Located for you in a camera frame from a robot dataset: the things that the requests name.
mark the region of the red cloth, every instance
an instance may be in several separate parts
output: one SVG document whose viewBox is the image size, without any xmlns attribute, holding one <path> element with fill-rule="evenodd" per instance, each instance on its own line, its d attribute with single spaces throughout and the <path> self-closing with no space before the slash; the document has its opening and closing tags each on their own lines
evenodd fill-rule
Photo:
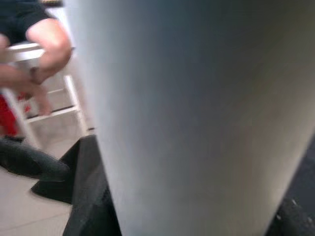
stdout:
<svg viewBox="0 0 315 236">
<path fill-rule="evenodd" d="M 15 117 L 11 112 L 4 97 L 0 94 L 0 126 L 4 128 L 6 135 L 16 135 Z"/>
</svg>

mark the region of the white pillar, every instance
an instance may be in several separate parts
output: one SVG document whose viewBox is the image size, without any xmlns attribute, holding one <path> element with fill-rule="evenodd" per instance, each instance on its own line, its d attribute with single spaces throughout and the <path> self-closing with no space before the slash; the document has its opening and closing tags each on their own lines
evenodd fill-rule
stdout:
<svg viewBox="0 0 315 236">
<path fill-rule="evenodd" d="M 125 236 L 262 236 L 315 124 L 314 3 L 66 0 Z"/>
</svg>

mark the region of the white chair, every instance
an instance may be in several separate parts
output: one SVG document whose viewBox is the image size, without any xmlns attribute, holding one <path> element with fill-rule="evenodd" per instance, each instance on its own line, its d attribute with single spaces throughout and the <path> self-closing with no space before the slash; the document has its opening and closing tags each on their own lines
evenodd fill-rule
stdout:
<svg viewBox="0 0 315 236">
<path fill-rule="evenodd" d="M 6 49 L 4 61 L 2 63 L 15 63 L 20 61 L 26 61 L 30 59 L 39 58 L 44 53 L 44 50 L 36 43 L 23 43 L 19 45 L 14 45 Z M 76 93 L 75 86 L 73 84 L 72 76 L 67 73 L 67 69 L 65 68 L 60 72 L 62 74 L 64 80 L 64 88 L 49 91 L 48 93 L 55 93 L 65 90 L 71 102 L 71 106 L 64 107 L 58 110 L 54 110 L 49 116 L 33 116 L 26 117 L 24 111 L 21 109 L 19 102 L 16 98 L 14 92 L 9 89 L 2 89 L 2 94 L 6 98 L 9 106 L 14 113 L 18 125 L 21 128 L 21 131 L 24 133 L 27 141 L 35 148 L 41 148 L 41 143 L 33 132 L 30 124 L 39 120 L 49 119 L 51 117 L 61 116 L 67 113 L 75 113 L 78 119 L 78 124 L 80 126 L 80 130 L 82 136 L 88 135 L 88 127 L 86 125 L 83 112 L 78 100 L 78 96 Z"/>
</svg>

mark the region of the knee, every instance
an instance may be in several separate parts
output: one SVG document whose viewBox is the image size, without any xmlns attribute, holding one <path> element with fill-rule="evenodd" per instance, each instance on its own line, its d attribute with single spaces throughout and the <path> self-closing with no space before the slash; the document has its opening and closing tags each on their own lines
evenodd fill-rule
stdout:
<svg viewBox="0 0 315 236">
<path fill-rule="evenodd" d="M 71 57 L 71 43 L 68 37 L 61 37 L 52 40 L 45 50 L 49 53 L 54 54 L 59 60 L 68 62 Z"/>
</svg>

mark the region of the floor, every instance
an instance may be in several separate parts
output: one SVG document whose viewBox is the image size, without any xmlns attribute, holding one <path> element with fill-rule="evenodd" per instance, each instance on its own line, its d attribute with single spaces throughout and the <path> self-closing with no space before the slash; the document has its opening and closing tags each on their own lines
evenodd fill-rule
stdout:
<svg viewBox="0 0 315 236">
<path fill-rule="evenodd" d="M 82 86 L 78 80 L 74 82 L 82 97 Z M 62 95 L 51 100 L 61 107 L 67 103 Z M 42 142 L 42 149 L 56 158 L 60 158 L 81 135 L 74 114 L 42 120 L 34 123 L 32 128 Z M 35 183 L 36 180 L 0 169 L 0 236 L 62 236 L 70 205 L 32 194 L 30 188 Z"/>
</svg>

